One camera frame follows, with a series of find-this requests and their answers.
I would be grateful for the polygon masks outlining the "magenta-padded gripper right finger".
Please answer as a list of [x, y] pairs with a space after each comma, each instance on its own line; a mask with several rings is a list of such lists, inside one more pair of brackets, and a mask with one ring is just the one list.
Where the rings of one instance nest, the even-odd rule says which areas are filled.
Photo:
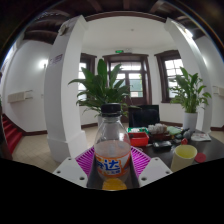
[[151, 158], [135, 147], [131, 148], [131, 161], [129, 178], [131, 188], [144, 187], [172, 174], [159, 157]]

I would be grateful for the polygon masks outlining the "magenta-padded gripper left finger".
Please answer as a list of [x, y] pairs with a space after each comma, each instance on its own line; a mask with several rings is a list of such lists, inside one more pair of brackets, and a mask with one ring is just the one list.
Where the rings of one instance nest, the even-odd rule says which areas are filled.
[[96, 170], [93, 147], [76, 158], [66, 158], [54, 171], [54, 174], [80, 187], [89, 189], [102, 188], [102, 179]]

